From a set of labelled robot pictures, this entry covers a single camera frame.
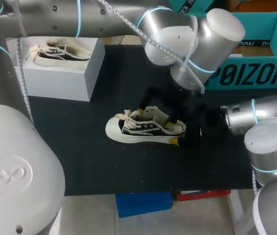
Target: teal cardboard box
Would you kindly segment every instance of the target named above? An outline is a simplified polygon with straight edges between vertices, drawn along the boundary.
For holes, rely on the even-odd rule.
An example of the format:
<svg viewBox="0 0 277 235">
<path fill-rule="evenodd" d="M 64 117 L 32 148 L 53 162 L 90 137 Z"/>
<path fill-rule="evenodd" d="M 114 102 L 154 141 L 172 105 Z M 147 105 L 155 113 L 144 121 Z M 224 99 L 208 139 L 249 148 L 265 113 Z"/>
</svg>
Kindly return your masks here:
<svg viewBox="0 0 277 235">
<path fill-rule="evenodd" d="M 277 89 L 277 12 L 234 13 L 245 27 L 241 46 L 270 46 L 274 56 L 228 58 L 207 90 Z"/>
<path fill-rule="evenodd" d="M 205 13 L 213 0 L 170 0 L 172 9 L 181 14 Z"/>
</svg>

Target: white shoelace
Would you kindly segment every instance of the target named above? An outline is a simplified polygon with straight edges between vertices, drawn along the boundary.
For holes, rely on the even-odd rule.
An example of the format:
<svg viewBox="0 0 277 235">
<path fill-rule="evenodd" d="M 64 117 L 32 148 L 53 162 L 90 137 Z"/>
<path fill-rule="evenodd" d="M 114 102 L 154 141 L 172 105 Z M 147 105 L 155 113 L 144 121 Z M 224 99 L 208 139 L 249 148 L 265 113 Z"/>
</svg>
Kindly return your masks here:
<svg viewBox="0 0 277 235">
<path fill-rule="evenodd" d="M 35 60 L 36 57 L 39 55 L 40 51 L 43 51 L 43 52 L 46 52 L 46 53 L 51 53 L 51 52 L 53 52 L 53 49 L 58 50 L 63 54 L 66 53 L 66 51 L 60 49 L 59 47 L 50 47 L 46 44 L 37 44 L 37 46 L 31 47 L 29 52 L 30 52 L 30 54 L 34 53 L 34 54 L 32 54 L 31 57 L 32 57 L 33 60 Z"/>
<path fill-rule="evenodd" d="M 132 111 L 131 110 L 124 110 L 124 114 L 117 114 L 115 117 L 124 120 L 124 127 L 127 129 L 134 129 L 141 127 L 140 125 L 137 125 L 136 121 L 132 119 Z"/>
</svg>

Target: red box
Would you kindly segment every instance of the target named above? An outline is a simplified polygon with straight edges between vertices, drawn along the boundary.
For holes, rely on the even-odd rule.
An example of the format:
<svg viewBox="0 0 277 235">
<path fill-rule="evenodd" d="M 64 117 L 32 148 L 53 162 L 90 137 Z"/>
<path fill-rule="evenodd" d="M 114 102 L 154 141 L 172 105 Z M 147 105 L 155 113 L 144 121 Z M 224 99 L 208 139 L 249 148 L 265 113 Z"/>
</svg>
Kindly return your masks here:
<svg viewBox="0 0 277 235">
<path fill-rule="evenodd" d="M 190 201 L 190 200 L 198 200 L 210 197 L 221 197 L 231 193 L 231 190 L 217 190 L 217 191 L 208 191 L 204 193 L 191 193 L 191 194 L 177 194 L 178 200 Z"/>
</svg>

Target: robot logo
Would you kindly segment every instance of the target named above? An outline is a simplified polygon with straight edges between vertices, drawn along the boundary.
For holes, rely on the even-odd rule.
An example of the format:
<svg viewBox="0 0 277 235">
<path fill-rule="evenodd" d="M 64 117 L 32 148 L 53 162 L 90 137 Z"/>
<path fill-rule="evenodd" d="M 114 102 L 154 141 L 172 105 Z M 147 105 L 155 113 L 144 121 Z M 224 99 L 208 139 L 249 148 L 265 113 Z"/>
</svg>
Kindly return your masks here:
<svg viewBox="0 0 277 235">
<path fill-rule="evenodd" d="M 14 196 L 25 191 L 32 176 L 32 168 L 25 159 L 0 157 L 0 196 Z"/>
</svg>

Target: blue box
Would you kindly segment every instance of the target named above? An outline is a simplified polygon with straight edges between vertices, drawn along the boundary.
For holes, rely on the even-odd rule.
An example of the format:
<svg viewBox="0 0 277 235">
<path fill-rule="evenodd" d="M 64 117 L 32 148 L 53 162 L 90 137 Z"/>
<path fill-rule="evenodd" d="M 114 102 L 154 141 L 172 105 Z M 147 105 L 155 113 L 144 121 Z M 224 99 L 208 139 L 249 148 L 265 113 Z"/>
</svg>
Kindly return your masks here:
<svg viewBox="0 0 277 235">
<path fill-rule="evenodd" d="M 234 15 L 246 30 L 240 45 L 270 46 L 274 56 L 228 58 L 205 84 L 206 89 L 277 89 L 277 12 Z"/>
<path fill-rule="evenodd" d="M 205 13 L 213 0 L 170 0 L 172 9 L 181 14 Z"/>
<path fill-rule="evenodd" d="M 115 203 L 120 218 L 170 209 L 170 192 L 116 194 Z"/>
</svg>

